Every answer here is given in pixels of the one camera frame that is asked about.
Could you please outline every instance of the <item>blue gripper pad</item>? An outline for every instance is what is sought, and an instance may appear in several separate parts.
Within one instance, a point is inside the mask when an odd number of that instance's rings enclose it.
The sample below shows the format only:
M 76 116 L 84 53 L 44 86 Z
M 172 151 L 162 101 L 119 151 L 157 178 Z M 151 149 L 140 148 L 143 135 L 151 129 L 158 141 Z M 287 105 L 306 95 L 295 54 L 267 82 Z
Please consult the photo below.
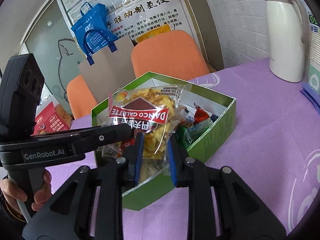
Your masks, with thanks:
M 138 185 L 139 177 L 140 177 L 140 170 L 142 166 L 142 157 L 143 157 L 143 149 L 144 149 L 144 135 L 138 134 L 136 137 L 136 142 L 138 142 L 137 150 L 138 150 L 138 157 L 137 162 L 135 163 L 135 173 L 134 173 L 134 183 Z
M 168 141 L 168 153 L 169 153 L 169 166 L 170 166 L 170 176 L 173 185 L 177 186 L 177 167 L 174 159 L 174 147 L 172 145 L 172 138 Z

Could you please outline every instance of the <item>screw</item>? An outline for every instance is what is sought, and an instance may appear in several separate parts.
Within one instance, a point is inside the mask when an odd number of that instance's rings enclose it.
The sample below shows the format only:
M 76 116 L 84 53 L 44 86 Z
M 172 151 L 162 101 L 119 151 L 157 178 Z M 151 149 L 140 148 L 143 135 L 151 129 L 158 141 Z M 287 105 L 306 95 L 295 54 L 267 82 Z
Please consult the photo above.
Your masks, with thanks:
M 117 162 L 118 164 L 125 163 L 125 161 L 126 161 L 126 159 L 125 159 L 124 157 L 119 157 L 119 158 L 116 159 L 116 162 Z
M 187 163 L 194 163 L 196 160 L 195 160 L 195 158 L 192 158 L 192 157 L 187 157 L 186 158 L 186 162 Z
M 226 174 L 230 174 L 232 172 L 232 169 L 228 166 L 225 166 L 222 168 L 222 171 Z
M 86 173 L 89 170 L 88 166 L 81 166 L 80 167 L 80 173 Z

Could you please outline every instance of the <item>glass door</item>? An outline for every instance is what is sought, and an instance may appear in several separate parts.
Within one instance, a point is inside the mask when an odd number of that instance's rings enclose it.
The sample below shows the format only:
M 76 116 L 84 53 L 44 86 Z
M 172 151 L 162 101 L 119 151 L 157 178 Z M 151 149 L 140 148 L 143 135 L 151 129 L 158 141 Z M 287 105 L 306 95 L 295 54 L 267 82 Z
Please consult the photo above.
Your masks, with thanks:
M 56 0 L 41 15 L 25 43 L 28 51 L 34 54 L 50 93 L 71 113 L 67 85 L 80 74 L 78 64 L 84 56 L 73 40 Z

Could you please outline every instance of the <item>orange chair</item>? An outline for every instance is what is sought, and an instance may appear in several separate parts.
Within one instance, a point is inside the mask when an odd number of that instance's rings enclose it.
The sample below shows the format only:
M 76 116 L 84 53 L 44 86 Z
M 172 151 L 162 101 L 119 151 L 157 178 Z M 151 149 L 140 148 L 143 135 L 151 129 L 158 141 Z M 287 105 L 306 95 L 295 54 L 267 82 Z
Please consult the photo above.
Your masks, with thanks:
M 131 60 L 136 77 L 151 71 L 190 80 L 210 73 L 195 41 L 181 30 L 140 42 L 133 48 Z
M 67 95 L 75 119 L 91 114 L 98 105 L 81 74 L 69 82 Z

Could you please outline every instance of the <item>red snack box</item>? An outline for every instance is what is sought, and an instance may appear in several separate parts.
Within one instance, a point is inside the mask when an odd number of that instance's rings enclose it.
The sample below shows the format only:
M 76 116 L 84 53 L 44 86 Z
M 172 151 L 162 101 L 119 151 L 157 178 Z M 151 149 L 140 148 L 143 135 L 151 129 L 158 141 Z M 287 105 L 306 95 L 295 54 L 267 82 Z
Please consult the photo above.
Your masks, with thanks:
M 61 110 L 60 104 L 54 107 L 53 102 L 48 104 L 38 114 L 35 121 L 36 125 L 33 135 L 66 131 L 70 130 L 71 127 L 71 116 L 68 115 L 68 118 L 66 118 L 66 113 L 64 109 L 63 111 Z

